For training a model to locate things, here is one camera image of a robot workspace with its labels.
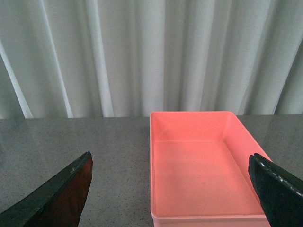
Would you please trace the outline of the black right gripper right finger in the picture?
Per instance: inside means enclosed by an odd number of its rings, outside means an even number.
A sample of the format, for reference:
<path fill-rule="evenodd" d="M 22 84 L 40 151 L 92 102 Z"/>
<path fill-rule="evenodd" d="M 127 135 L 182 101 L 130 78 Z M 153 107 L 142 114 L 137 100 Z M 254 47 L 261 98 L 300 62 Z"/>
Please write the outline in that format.
<path fill-rule="evenodd" d="M 249 176 L 272 227 L 303 225 L 303 181 L 258 153 L 249 157 Z"/>

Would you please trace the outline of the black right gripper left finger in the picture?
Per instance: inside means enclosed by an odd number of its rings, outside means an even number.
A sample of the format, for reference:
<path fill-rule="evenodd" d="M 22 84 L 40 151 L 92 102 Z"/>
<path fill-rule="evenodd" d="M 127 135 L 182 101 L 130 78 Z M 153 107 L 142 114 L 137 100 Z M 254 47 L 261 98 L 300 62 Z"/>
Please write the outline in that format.
<path fill-rule="evenodd" d="M 2 227 L 77 227 L 92 180 L 85 152 L 27 197 L 0 215 Z"/>

